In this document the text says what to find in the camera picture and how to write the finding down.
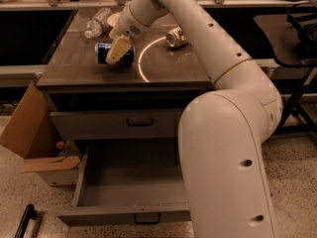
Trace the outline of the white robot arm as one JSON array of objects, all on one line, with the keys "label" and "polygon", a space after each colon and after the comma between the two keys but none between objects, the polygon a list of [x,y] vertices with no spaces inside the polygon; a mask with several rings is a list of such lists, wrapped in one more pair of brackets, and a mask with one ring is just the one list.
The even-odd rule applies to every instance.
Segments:
[{"label": "white robot arm", "polygon": [[277,128],[281,97],[259,65],[195,0],[132,0],[110,33],[115,63],[150,25],[171,14],[213,91],[192,100],[178,151],[196,238],[278,238],[262,144]]}]

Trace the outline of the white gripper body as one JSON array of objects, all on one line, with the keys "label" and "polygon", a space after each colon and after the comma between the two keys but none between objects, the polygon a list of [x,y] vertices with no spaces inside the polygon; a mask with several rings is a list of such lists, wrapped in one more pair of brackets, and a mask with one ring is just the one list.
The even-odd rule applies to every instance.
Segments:
[{"label": "white gripper body", "polygon": [[120,13],[109,37],[112,40],[120,36],[137,39],[158,17],[159,4],[155,0],[132,0]]}]

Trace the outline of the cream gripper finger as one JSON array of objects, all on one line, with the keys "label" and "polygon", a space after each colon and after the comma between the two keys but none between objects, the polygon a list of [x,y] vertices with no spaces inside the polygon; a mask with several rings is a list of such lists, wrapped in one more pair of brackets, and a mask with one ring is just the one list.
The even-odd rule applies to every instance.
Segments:
[{"label": "cream gripper finger", "polygon": [[121,35],[116,37],[113,42],[111,49],[109,50],[106,62],[109,64],[115,64],[119,61],[132,47],[132,43],[129,37]]}]

